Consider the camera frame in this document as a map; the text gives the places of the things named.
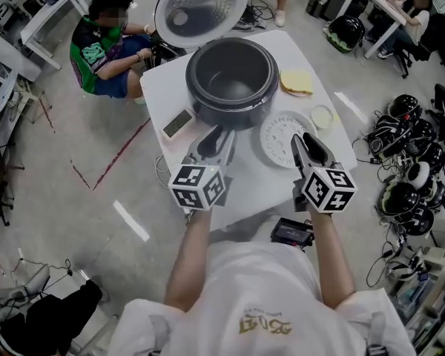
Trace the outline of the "black office chair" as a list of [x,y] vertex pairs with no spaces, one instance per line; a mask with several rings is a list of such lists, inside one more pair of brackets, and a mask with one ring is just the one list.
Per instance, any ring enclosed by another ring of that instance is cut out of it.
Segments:
[[414,45],[396,41],[394,44],[394,55],[401,66],[402,78],[406,79],[409,76],[412,60],[421,62],[428,61],[431,53],[432,51],[421,43]]

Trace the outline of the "white perforated steamer plate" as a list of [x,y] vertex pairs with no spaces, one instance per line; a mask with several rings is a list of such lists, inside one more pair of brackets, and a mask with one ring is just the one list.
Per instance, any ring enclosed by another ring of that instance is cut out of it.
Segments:
[[317,137],[317,129],[307,115],[288,110],[270,113],[248,136],[251,157],[267,167],[294,169],[291,140],[305,132]]

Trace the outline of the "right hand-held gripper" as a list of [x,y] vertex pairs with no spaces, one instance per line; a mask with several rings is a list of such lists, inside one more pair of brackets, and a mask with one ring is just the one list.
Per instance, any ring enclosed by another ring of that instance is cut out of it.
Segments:
[[[357,193],[357,186],[348,171],[332,167],[336,159],[332,151],[309,132],[303,138],[294,134],[291,150],[301,178],[294,181],[292,190],[294,210],[303,212],[308,206],[321,214],[334,214],[345,210]],[[323,167],[311,167],[310,162]]]

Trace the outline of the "black battery box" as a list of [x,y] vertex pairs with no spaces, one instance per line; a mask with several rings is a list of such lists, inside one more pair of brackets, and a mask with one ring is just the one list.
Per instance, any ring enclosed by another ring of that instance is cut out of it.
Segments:
[[297,222],[281,217],[271,232],[271,242],[304,249],[314,242],[314,232],[309,220]]

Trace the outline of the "white storage rack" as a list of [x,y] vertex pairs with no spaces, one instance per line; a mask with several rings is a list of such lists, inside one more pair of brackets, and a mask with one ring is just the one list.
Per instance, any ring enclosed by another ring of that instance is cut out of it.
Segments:
[[445,356],[445,248],[418,249],[387,264],[398,314],[418,356]]

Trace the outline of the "small white bowl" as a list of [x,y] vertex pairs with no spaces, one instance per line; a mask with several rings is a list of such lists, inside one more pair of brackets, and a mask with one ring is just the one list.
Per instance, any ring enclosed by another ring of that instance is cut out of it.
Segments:
[[310,117],[315,127],[320,130],[330,129],[334,114],[325,105],[316,105],[311,109]]

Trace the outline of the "large black suitcase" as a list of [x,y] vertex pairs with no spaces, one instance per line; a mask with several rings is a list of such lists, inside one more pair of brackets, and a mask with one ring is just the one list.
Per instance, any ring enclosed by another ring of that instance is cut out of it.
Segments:
[[[334,20],[344,2],[345,0],[328,0],[326,9],[323,13],[323,18],[326,21]],[[366,9],[368,2],[369,0],[352,0],[348,9],[346,10],[346,15],[358,18]]]

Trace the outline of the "white device with dark screen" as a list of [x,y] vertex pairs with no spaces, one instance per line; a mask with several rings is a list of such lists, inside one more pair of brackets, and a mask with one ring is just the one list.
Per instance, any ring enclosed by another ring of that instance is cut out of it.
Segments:
[[194,121],[194,114],[188,109],[182,109],[173,119],[163,126],[161,133],[168,141],[171,141],[185,131]]

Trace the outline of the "dark metal pot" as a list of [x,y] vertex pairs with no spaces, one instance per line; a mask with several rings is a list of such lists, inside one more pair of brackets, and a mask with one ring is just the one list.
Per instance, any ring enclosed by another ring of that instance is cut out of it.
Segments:
[[185,72],[191,95],[224,109],[255,103],[278,77],[273,56],[261,45],[242,38],[214,40],[197,50]]

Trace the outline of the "pile of black helmets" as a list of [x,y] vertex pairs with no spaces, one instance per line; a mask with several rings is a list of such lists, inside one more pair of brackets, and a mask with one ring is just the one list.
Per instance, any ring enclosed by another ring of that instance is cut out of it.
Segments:
[[383,180],[378,214],[400,234],[428,234],[435,212],[445,208],[445,151],[421,104],[409,94],[395,97],[364,140],[371,162],[392,170]]

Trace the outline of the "yellow sponge cloth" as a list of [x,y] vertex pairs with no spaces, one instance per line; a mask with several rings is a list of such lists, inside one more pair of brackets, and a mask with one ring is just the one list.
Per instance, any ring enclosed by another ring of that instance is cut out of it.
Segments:
[[296,95],[312,95],[312,75],[306,70],[282,70],[280,84],[286,92]]

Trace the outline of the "person's white shirt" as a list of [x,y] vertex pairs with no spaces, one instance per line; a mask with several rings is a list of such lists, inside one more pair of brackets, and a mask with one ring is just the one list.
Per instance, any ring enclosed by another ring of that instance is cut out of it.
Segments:
[[122,313],[108,356],[416,356],[383,289],[326,306],[300,250],[277,243],[211,249],[202,294],[188,312],[136,299]]

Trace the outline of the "person's right forearm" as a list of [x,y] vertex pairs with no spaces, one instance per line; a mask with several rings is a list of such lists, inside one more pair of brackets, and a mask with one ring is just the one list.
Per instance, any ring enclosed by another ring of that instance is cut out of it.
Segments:
[[336,309],[355,293],[352,271],[331,216],[309,205],[310,220],[316,245],[320,290],[323,302]]

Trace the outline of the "black green dome backpack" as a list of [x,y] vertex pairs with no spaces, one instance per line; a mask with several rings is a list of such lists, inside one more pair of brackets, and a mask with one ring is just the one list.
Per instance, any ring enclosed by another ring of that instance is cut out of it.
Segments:
[[365,27],[358,17],[342,15],[324,30],[327,40],[341,53],[350,53],[363,46]]

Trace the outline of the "small black hard case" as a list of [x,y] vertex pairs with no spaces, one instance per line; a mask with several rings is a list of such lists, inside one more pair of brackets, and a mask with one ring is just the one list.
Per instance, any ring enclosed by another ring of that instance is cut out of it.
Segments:
[[329,0],[309,0],[306,6],[306,12],[315,18],[319,18],[323,15],[323,11],[326,8],[326,3]]

